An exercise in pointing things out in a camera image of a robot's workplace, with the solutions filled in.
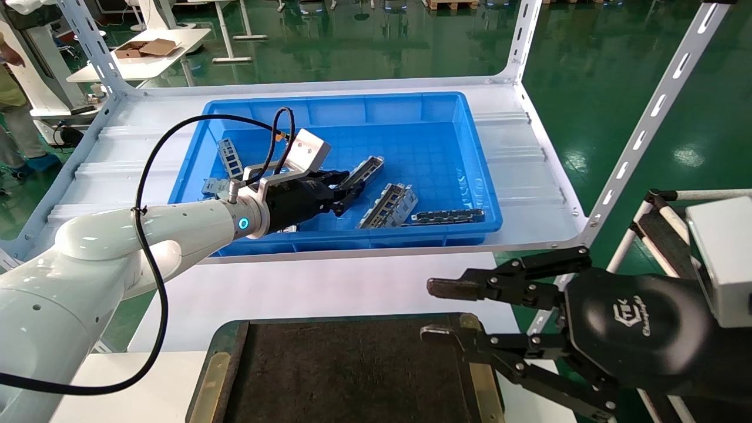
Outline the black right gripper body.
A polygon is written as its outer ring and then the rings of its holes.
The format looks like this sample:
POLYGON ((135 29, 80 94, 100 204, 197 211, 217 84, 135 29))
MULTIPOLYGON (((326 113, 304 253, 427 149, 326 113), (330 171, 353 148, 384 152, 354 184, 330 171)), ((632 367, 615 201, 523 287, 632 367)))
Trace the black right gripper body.
POLYGON ((750 402, 750 329, 722 328, 698 282, 581 273, 564 298, 572 344, 624 387, 750 402))

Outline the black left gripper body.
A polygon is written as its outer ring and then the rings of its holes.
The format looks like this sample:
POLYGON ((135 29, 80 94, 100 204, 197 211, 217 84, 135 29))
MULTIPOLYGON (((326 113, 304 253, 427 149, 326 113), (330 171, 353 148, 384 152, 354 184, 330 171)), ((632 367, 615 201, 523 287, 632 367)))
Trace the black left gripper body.
POLYGON ((267 191, 270 213, 268 233, 311 220, 318 214, 334 212, 334 190, 320 184, 320 172, 271 186, 267 191))

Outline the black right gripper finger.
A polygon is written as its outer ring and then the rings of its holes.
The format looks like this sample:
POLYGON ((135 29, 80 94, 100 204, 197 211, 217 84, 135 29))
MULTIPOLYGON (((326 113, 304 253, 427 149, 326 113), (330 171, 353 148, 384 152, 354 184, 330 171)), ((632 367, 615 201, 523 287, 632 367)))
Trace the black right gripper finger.
POLYGON ((564 335, 487 334, 477 328, 427 325, 421 329, 421 340, 450 345, 463 361, 489 365, 508 382, 593 421, 611 421, 617 413, 617 382, 585 363, 564 335), (588 385, 527 363, 559 358, 582 370, 588 385))
POLYGON ((553 310, 563 303, 563 294, 543 279, 580 273, 590 267, 589 249, 570 247, 515 258, 496 268, 468 268, 458 279, 430 278, 427 291, 439 299, 492 300, 553 310))

